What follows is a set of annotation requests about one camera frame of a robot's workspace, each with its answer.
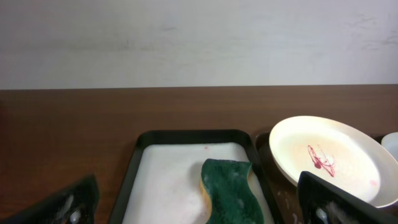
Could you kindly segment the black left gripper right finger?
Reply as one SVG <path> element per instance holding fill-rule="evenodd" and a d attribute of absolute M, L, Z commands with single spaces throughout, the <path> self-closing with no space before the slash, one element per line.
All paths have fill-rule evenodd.
<path fill-rule="evenodd" d="M 397 224 L 397 217 L 373 207 L 308 171 L 300 174 L 297 196 L 305 223 Z"/>

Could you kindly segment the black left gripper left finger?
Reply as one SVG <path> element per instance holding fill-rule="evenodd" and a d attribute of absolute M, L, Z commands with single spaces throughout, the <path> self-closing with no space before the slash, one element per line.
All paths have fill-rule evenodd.
<path fill-rule="evenodd" d="M 96 178 L 88 175 L 42 201 L 11 215 L 3 224 L 93 224 L 100 199 Z"/>

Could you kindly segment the cream plate with red stain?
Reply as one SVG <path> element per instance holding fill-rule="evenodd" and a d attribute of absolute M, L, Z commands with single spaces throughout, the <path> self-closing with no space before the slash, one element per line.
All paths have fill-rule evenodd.
<path fill-rule="evenodd" d="M 276 166 L 294 185 L 308 171 L 377 208 L 397 202 L 397 161 L 347 124 L 316 116 L 287 118 L 272 128 L 269 147 Z"/>

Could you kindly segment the pale green plate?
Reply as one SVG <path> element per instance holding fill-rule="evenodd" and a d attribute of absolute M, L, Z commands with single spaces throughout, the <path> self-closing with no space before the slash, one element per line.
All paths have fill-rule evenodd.
<path fill-rule="evenodd" d="M 398 132 L 385 135 L 381 145 L 398 161 Z"/>

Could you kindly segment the green and yellow sponge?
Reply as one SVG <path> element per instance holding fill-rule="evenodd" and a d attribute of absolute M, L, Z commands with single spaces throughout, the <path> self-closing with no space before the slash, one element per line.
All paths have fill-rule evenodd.
<path fill-rule="evenodd" d="M 261 206 L 250 189 L 250 162 L 207 159 L 200 187 L 208 209 L 207 224 L 261 224 Z"/>

